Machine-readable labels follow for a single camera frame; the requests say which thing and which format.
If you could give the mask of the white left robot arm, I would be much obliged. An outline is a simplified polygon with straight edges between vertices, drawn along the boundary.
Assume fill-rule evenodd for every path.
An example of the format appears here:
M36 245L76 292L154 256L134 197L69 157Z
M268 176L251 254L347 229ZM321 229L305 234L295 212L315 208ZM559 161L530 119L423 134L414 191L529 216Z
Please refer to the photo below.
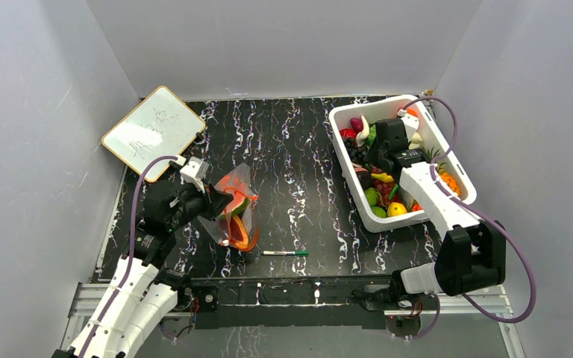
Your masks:
M176 232L198 217L217 219L233 199L211 184L151 184L134 200L143 208L133 211L128 249L93 315L54 357L134 357L165 314L192 303L188 277L163 267Z

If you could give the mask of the yellow banana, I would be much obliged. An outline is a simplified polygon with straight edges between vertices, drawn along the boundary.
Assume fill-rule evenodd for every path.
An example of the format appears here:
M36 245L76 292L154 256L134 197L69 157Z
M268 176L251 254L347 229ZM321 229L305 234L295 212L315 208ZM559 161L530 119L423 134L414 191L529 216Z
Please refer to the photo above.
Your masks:
M395 180L393 179L393 177L391 175L388 175L387 173L371 173L371 178L374 180L379 180L382 183L394 183Z

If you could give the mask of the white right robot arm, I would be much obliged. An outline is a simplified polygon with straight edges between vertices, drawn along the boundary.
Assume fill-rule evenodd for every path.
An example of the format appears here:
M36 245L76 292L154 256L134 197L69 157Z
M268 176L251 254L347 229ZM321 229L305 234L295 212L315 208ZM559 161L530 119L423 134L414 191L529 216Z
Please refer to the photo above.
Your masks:
M367 160L413 196L442 238L433 263L393 273L391 301L411 308L421 294L455 296L497 286L506 278L506 239L499 226L465 209L420 148L411 149L409 116L375 123Z

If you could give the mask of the orange papaya slice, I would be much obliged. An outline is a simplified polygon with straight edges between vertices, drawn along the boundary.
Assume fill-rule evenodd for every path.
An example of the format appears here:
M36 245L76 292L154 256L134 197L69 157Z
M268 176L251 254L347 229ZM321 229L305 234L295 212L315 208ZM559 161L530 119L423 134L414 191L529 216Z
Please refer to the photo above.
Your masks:
M258 240L258 229L254 225L247 227L239 216L233 216L229 224L229 245L239 251L252 250Z

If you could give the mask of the clear zip bag orange zipper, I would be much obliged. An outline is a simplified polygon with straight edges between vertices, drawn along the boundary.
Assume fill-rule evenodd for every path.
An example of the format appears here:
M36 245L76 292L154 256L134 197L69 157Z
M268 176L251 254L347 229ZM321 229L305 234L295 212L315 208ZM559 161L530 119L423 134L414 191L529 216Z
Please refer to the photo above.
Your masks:
M251 168L239 164L217 182L216 189L232 195L232 201L214 220L200 217L199 221L217 244L250 251L259 235L254 212L258 195L251 188Z

